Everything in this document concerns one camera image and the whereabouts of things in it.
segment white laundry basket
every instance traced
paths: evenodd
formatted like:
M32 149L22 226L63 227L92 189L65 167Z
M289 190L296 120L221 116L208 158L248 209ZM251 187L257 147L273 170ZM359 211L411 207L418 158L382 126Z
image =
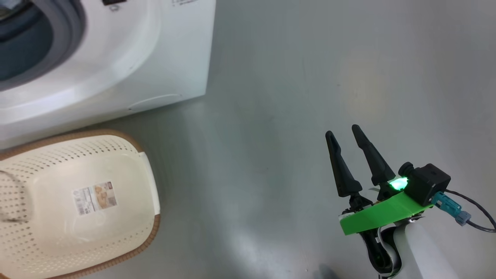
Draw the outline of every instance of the white laundry basket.
M132 258L157 234L146 154L98 130L0 154L0 279L78 278Z

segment white washing machine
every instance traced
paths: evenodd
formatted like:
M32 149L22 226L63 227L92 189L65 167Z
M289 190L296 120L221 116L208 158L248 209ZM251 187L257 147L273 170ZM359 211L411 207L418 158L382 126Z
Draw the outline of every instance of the white washing machine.
M0 150L205 94L215 0L0 0Z

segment green bracket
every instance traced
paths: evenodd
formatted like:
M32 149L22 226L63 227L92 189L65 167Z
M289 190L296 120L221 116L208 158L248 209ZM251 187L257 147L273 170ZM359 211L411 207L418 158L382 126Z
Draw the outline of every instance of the green bracket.
M432 205L423 207L401 192L372 207L350 215L339 223L345 235L359 233L365 230L379 228L388 224L411 217Z

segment cable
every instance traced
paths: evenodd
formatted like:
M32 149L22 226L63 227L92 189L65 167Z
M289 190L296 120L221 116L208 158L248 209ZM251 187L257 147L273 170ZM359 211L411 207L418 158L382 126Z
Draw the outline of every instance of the cable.
M459 192L456 192L456 191L452 191L452 190L444 190L445 192L448 192L450 194L453 194L453 195L457 195L461 198L464 198L466 199L468 202L470 202L471 204L477 206L477 208L482 211L482 213L484 213L484 215L489 219L489 222L491 222L491 224L493 225L494 229L490 229L490 228L486 228L486 227L482 227L482 226L479 226L477 224L474 224L472 221L468 220L467 221L467 224L469 224L470 226L478 229L478 230L481 230L481 231L485 231L485 232L492 232L492 233L496 233L496 221L494 220L494 218L489 214L489 212L484 208L482 207L482 205L478 204L476 201L474 201L473 199L465 196L465 195L462 195L460 194Z
M6 176L7 176L10 180L12 180L12 182L14 182L15 184L18 184L18 183L20 182L20 180L18 180L18 179L17 179L17 177L16 177L15 175L13 175L13 174L11 174L11 173L9 173L9 172L6 172L6 171L4 171L4 170L1 170L1 169L0 169L0 176L1 176L1 175L6 175ZM31 203L32 203L32 199L31 199L31 198L29 198L29 192L28 192L28 191L24 191L24 192L26 192L26 195L27 195L27 196L26 196L26 198L27 198L27 199L26 199L25 203L26 203L26 204L31 204ZM5 212L5 211L4 211L4 209L1 209L1 207L0 207L0 223L2 223L2 222L8 222L8 223L20 223L20 222L28 221L28 220L31 218L31 215L32 215L32 214L26 214L26 215L27 215L27 216L29 216L29 217L28 217L28 219L22 219L21 217L12 217L12 216L9 216L9 215L7 214L7 212Z

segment gray floor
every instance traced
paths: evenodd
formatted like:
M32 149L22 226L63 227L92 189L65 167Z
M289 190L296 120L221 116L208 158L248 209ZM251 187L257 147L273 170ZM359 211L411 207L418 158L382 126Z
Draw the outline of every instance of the gray floor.
M88 278L376 278L339 227L324 140L368 189L355 123L394 170L434 163L496 214L495 14L491 0L218 0L207 95L97 125L143 145L163 214L148 250ZM494 235L426 215L460 278L494 277Z

